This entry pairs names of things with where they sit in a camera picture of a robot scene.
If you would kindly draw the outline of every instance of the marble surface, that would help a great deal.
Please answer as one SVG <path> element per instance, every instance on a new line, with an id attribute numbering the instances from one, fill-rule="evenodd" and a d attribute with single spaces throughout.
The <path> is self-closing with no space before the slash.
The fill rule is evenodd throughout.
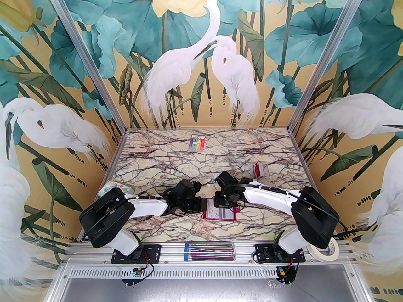
<path id="1" fill-rule="evenodd" d="M 192 134 L 205 135 L 202 153 L 190 152 Z M 252 177 L 252 164 L 265 165 L 264 183 L 284 189 L 302 189 L 308 178 L 285 128 L 182 129 L 131 131 L 119 158 L 113 180 L 133 187 L 135 193 L 164 190 L 181 179 L 197 180 L 197 195 L 213 197 L 216 178 L 223 170 L 234 177 Z M 237 221 L 203 219 L 202 213 L 129 220 L 143 242 L 270 240 L 293 225 L 288 215 L 253 204 L 240 204 Z"/>

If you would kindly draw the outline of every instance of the black mounting plate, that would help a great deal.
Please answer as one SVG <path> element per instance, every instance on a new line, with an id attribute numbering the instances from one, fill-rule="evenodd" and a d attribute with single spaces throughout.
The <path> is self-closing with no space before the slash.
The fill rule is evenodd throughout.
<path id="1" fill-rule="evenodd" d="M 289 263 L 290 260 L 278 260 L 276 258 L 273 243 L 255 244 L 256 258 L 258 263 Z M 302 249 L 297 250 L 294 254 L 290 254 L 293 263 L 304 263 L 305 256 Z"/>
<path id="2" fill-rule="evenodd" d="M 147 253 L 149 264 L 158 264 L 160 261 L 160 253 L 161 253 L 161 245 L 146 245 L 144 244 L 144 248 L 141 251 L 141 258 L 138 260 L 133 260 L 130 256 L 124 256 L 118 250 L 114 250 L 112 254 L 111 264 L 146 264 L 144 256 Z"/>

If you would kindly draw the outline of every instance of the tape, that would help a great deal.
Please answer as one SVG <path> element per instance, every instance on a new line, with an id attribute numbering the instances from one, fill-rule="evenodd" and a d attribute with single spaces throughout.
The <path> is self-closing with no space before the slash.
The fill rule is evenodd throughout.
<path id="1" fill-rule="evenodd" d="M 322 253 L 317 247 L 313 245 L 307 246 L 309 253 L 322 263 L 333 262 L 338 259 L 340 249 L 338 248 L 337 241 L 332 237 L 328 245 L 328 253 Z"/>

